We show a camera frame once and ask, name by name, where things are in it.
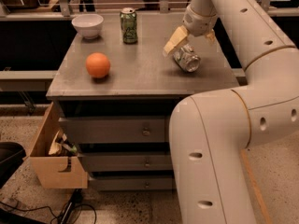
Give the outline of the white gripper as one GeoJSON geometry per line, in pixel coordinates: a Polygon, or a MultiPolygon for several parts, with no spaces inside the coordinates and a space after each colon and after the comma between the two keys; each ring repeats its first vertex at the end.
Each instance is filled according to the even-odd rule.
{"type": "Polygon", "coordinates": [[[212,29],[217,18],[216,9],[213,6],[195,9],[192,5],[188,5],[183,16],[183,25],[179,26],[166,42],[163,55],[168,56],[182,45],[187,40],[189,33],[193,36],[204,35],[207,42],[213,45],[216,35],[212,29]]]}

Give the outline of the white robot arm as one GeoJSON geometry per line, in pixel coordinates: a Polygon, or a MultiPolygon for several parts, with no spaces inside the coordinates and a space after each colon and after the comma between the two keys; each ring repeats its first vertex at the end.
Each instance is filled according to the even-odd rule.
{"type": "Polygon", "coordinates": [[[164,53],[221,21],[247,83],[180,101],[169,143],[183,224],[256,224],[239,153],[298,129],[299,49],[255,0],[192,0],[164,53]]]}

